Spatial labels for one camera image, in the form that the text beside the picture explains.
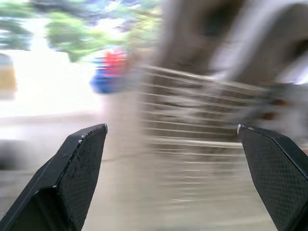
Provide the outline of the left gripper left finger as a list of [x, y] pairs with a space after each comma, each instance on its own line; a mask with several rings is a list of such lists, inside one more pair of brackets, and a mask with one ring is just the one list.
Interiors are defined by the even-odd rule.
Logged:
[[2, 231], [80, 231], [97, 186], [108, 128], [69, 135], [0, 221]]

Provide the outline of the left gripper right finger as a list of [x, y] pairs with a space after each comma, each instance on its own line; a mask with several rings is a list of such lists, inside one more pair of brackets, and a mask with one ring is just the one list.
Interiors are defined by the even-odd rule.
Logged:
[[239, 124], [253, 184], [279, 231], [308, 229], [308, 156], [287, 136]]

